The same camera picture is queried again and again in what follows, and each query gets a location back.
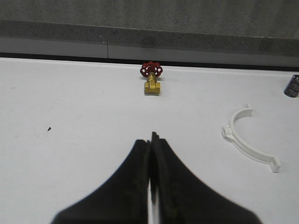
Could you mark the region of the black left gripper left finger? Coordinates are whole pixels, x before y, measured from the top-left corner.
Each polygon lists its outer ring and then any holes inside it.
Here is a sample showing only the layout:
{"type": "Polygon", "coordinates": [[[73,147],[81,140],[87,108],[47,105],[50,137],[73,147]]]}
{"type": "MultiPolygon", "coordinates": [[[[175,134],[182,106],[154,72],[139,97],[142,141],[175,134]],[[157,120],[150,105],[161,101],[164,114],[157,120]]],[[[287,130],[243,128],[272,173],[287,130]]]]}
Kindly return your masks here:
{"type": "Polygon", "coordinates": [[[59,212],[54,224],[146,224],[150,143],[136,140],[115,173],[93,193],[59,212]]]}

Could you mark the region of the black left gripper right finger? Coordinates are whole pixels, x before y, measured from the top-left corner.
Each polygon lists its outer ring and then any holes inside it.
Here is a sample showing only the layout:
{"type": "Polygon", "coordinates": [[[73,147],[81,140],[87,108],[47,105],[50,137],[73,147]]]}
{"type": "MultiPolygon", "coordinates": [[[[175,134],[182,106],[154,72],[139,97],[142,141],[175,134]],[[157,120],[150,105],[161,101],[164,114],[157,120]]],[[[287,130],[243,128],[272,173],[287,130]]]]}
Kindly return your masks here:
{"type": "Polygon", "coordinates": [[[226,199],[198,179],[165,139],[152,133],[150,181],[159,224],[259,224],[252,211],[226,199]]]}

